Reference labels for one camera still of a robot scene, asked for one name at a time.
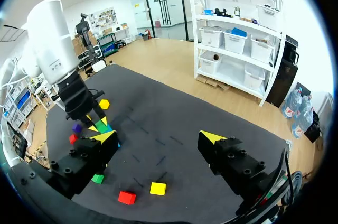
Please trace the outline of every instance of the yellow cube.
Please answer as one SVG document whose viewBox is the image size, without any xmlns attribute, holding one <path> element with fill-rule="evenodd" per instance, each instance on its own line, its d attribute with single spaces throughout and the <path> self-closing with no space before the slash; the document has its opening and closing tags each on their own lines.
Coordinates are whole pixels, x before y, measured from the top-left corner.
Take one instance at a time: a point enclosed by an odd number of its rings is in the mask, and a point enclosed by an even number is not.
<svg viewBox="0 0 338 224">
<path fill-rule="evenodd" d="M 101 107 L 102 109 L 108 109 L 110 103 L 109 103 L 108 100 L 103 99 L 103 100 L 101 100 L 101 102 L 99 103 L 99 105 L 100 105 L 100 107 Z"/>
<path fill-rule="evenodd" d="M 166 187 L 165 183 L 152 183 L 150 194 L 164 196 Z"/>
</svg>

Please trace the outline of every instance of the purple cube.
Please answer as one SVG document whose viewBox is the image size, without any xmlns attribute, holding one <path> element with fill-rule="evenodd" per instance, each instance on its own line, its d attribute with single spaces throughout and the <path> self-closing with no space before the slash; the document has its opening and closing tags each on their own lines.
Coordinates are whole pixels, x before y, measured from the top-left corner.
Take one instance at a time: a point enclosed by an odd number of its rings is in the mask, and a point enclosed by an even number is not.
<svg viewBox="0 0 338 224">
<path fill-rule="evenodd" d="M 72 127 L 73 132 L 81 133 L 82 132 L 82 125 L 75 123 Z"/>
</svg>

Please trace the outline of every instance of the black cabinet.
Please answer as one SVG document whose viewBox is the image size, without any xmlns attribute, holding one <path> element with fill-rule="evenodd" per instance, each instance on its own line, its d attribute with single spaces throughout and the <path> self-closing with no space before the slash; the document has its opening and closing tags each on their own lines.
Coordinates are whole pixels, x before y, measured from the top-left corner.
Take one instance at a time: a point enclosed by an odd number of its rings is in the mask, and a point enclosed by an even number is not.
<svg viewBox="0 0 338 224">
<path fill-rule="evenodd" d="M 276 76 L 276 80 L 266 99 L 267 102 L 280 107 L 284 101 L 292 82 L 295 79 L 298 67 L 289 61 L 282 59 Z"/>
</svg>

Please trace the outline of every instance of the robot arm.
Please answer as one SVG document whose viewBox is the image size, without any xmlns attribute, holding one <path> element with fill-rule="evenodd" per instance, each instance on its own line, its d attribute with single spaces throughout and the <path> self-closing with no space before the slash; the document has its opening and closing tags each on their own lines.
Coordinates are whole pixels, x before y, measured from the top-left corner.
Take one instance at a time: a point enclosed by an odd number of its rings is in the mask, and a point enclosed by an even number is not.
<svg viewBox="0 0 338 224">
<path fill-rule="evenodd" d="M 49 84 L 59 86 L 58 94 L 64 102 L 68 118 L 92 126 L 93 122 L 86 117 L 92 109 L 100 119 L 104 118 L 105 113 L 96 101 L 104 93 L 100 91 L 94 96 L 77 73 L 79 60 L 74 52 L 61 1 L 44 0 L 38 3 L 27 17 L 27 26 L 29 44 L 25 47 L 23 56 L 17 63 L 6 60 L 0 69 L 0 119 L 6 102 L 7 86 L 28 76 L 37 77 L 41 73 Z M 21 160 L 12 146 L 4 120 L 1 123 L 0 137 L 6 159 L 12 167 Z"/>
</svg>

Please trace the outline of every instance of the glass door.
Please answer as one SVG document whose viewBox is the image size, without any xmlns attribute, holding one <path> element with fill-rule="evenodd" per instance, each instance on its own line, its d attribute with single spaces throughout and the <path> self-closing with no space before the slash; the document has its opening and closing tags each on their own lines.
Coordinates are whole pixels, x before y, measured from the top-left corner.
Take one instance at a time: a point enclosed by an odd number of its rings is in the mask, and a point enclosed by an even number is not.
<svg viewBox="0 0 338 224">
<path fill-rule="evenodd" d="M 135 14 L 135 21 L 138 33 L 144 33 L 150 30 L 154 36 L 151 14 L 148 9 L 147 0 L 130 0 Z"/>
<path fill-rule="evenodd" d="M 155 36 L 186 40 L 182 0 L 148 0 Z"/>
</svg>

